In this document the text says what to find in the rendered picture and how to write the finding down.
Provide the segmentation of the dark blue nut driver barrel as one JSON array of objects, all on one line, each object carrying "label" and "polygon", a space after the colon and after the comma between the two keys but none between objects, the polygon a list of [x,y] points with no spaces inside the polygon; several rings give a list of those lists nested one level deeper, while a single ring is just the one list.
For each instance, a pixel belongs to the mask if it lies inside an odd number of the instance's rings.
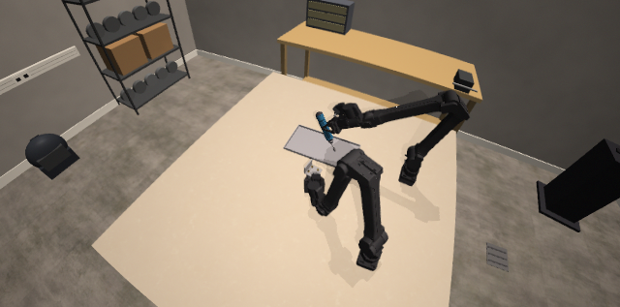
[{"label": "dark blue nut driver barrel", "polygon": [[[326,119],[325,119],[325,117],[324,117],[324,115],[323,115],[323,113],[322,113],[321,111],[319,111],[319,112],[317,112],[317,113],[316,113],[316,118],[317,118],[317,120],[318,120],[318,122],[319,122],[319,124],[320,124],[321,128],[322,128],[324,125],[326,125],[326,124],[327,124],[327,123],[326,123]],[[328,130],[329,130],[329,127],[327,126],[327,127],[325,127],[325,129],[328,129]],[[324,133],[324,135],[325,135],[325,139],[326,139],[326,140],[328,140],[328,142],[329,142],[329,143],[333,144],[333,135],[332,135],[332,133],[327,132],[327,131],[324,131],[324,130],[322,130],[322,131],[323,131],[323,133]],[[333,145],[332,145],[332,146],[333,146]],[[336,151],[336,148],[335,148],[334,146],[333,146],[333,150],[334,150],[334,152]]]}]

